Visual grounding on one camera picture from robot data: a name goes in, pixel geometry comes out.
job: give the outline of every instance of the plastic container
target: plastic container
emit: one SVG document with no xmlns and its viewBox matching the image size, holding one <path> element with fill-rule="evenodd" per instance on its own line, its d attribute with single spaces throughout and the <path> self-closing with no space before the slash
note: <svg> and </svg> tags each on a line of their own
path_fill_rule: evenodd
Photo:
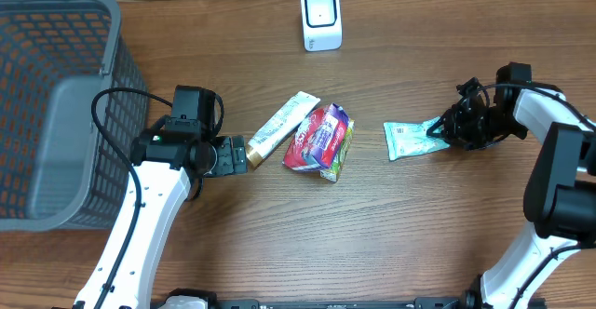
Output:
<svg viewBox="0 0 596 309">
<path fill-rule="evenodd" d="M 115 0 L 0 0 L 0 231 L 110 228 L 129 174 L 91 121 L 146 90 Z M 98 116 L 129 152 L 147 99 Z"/>
</svg>

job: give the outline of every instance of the wooden table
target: wooden table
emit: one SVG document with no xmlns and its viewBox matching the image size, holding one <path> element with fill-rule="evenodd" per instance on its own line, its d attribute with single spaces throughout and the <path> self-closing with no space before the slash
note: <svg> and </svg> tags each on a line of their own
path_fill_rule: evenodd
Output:
<svg viewBox="0 0 596 309">
<path fill-rule="evenodd" d="M 340 181 L 280 162 L 208 180 L 183 206 L 154 295 L 178 287 L 263 301 L 397 300 L 458 295 L 497 262 L 524 222 L 522 194 L 540 145 L 509 138 L 389 162 L 385 121 L 417 122 L 509 61 L 558 85 L 596 116 L 596 0 L 342 0 L 344 44 L 306 54 L 299 0 L 122 4 L 123 35 L 149 89 L 222 95 L 222 133 L 249 138 L 291 95 L 335 101 L 356 120 Z M 167 108 L 152 103 L 153 121 Z M 107 231 L 0 234 L 0 306 L 69 306 Z M 594 307 L 595 252 L 539 290 L 551 307 Z"/>
</svg>

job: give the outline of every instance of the white tube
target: white tube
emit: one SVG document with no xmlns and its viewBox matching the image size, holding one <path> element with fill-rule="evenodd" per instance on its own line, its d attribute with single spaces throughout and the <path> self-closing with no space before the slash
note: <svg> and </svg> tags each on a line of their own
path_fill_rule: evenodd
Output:
<svg viewBox="0 0 596 309">
<path fill-rule="evenodd" d="M 249 141 L 247 158 L 252 166 L 257 168 L 319 102 L 303 91 L 289 99 Z"/>
</svg>

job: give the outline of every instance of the gray plastic bin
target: gray plastic bin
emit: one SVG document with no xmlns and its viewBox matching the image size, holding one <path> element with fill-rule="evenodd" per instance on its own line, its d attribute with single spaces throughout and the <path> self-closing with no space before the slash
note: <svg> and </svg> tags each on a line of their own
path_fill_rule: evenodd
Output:
<svg viewBox="0 0 596 309">
<path fill-rule="evenodd" d="M 0 231 L 109 228 L 128 172 L 92 125 L 146 90 L 115 0 L 0 0 Z M 147 99 L 98 115 L 129 152 Z"/>
</svg>

